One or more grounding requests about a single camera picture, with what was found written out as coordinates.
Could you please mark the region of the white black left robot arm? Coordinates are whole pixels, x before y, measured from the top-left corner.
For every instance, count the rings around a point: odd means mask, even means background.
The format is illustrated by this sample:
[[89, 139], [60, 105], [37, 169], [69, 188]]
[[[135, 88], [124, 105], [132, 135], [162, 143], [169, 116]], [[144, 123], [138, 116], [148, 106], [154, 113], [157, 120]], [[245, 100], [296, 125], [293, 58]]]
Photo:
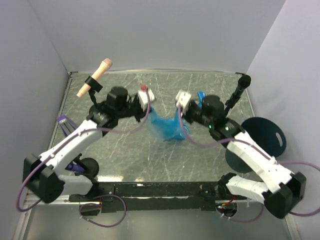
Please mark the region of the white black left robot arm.
[[120, 119], [146, 119], [154, 100], [152, 90], [145, 85], [134, 96], [129, 96], [124, 87], [113, 87], [104, 101], [90, 108], [89, 115], [69, 136], [39, 156], [32, 154], [25, 158], [23, 185], [47, 204], [62, 195], [82, 195], [87, 201], [95, 200], [99, 195], [95, 178], [87, 172], [64, 175], [66, 167], [95, 141], [107, 133], [116, 133]]

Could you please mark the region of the blue detached trash bag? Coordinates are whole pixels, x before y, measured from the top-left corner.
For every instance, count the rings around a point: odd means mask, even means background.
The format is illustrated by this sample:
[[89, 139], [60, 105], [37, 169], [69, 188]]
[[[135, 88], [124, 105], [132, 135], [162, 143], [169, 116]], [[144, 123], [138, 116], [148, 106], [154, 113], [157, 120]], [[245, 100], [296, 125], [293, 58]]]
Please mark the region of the blue detached trash bag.
[[151, 107], [146, 120], [146, 129], [158, 140], [184, 140], [186, 135], [183, 129], [185, 129], [188, 134], [190, 130], [183, 118], [181, 121], [182, 127], [177, 109], [172, 117], [161, 117], [156, 110]]

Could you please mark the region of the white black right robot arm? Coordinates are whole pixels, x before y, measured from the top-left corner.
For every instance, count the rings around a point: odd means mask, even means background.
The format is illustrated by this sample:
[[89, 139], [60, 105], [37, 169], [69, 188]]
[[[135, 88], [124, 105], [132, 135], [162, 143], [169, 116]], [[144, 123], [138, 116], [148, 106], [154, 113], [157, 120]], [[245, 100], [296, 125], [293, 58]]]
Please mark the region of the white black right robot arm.
[[205, 96], [199, 106], [191, 94], [184, 91], [176, 96], [175, 104], [179, 116], [189, 123], [207, 127], [214, 140], [239, 157], [261, 179], [253, 181], [229, 173], [220, 179], [220, 197], [230, 199], [234, 195], [255, 200], [278, 219], [283, 219], [303, 199], [306, 177], [280, 165], [241, 125], [226, 117], [224, 104], [218, 96]]

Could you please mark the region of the dark blue trash bin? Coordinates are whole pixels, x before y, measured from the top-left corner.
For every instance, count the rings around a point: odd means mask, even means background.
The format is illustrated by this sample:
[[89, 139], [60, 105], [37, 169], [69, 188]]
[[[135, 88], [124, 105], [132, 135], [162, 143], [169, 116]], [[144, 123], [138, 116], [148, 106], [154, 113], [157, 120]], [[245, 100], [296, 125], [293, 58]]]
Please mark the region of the dark blue trash bin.
[[[271, 120], [255, 116], [246, 119], [241, 126], [270, 156], [277, 158], [285, 152], [287, 147], [286, 136], [282, 129]], [[225, 160], [229, 167], [241, 174], [253, 171], [244, 161], [228, 149], [225, 151]]]

